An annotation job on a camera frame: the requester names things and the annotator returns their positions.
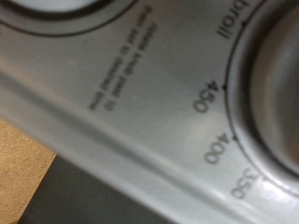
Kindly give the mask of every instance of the knob ring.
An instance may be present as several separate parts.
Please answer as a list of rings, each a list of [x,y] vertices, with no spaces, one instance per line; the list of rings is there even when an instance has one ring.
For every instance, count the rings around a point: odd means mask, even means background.
[[[271,10],[262,7],[246,22],[232,51],[225,84],[227,115],[241,151],[264,179],[295,197],[299,197],[299,176],[273,156],[257,131],[251,115],[249,84],[255,57],[265,37],[297,5],[281,3],[269,7]]]
[[[9,1],[0,1],[0,22],[29,35],[80,35],[113,22],[136,2],[137,0],[101,1],[69,13],[42,13]]]

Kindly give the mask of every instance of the wooden surface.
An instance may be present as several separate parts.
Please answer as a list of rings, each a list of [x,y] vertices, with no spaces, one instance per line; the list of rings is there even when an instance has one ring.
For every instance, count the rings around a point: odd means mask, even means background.
[[[17,223],[54,157],[0,120],[0,224]]]

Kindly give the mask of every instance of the dark surface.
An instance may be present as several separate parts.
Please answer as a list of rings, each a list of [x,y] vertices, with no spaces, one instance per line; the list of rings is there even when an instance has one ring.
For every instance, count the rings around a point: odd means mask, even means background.
[[[56,158],[19,224],[166,224],[165,219]]]

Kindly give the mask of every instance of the circular dial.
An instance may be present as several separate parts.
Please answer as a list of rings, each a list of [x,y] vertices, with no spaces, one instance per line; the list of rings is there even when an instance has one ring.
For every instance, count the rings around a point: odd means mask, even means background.
[[[260,136],[272,154],[299,175],[299,7],[265,38],[250,85]]]
[[[88,7],[93,3],[101,0],[10,0],[11,2],[32,10],[49,12],[49,13],[64,13],[80,10]]]

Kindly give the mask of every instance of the oven knob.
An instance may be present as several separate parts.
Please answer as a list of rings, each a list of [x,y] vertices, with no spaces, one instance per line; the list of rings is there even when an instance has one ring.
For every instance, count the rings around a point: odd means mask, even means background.
[[[11,2],[31,10],[47,13],[65,13],[78,11],[89,7],[93,3],[103,0],[10,0]]]
[[[272,155],[299,175],[299,7],[277,23],[258,52],[250,106]]]

